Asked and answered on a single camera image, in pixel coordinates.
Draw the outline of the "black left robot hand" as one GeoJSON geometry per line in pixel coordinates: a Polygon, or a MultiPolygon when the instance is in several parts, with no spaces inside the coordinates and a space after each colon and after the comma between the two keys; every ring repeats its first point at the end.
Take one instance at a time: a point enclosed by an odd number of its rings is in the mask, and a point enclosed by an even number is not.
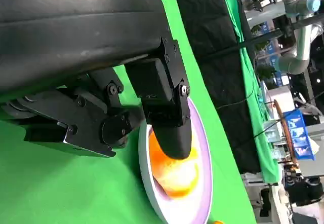
{"type": "Polygon", "coordinates": [[[1,0],[1,120],[26,141],[113,157],[147,122],[186,159],[188,89],[161,0],[1,0]]]}

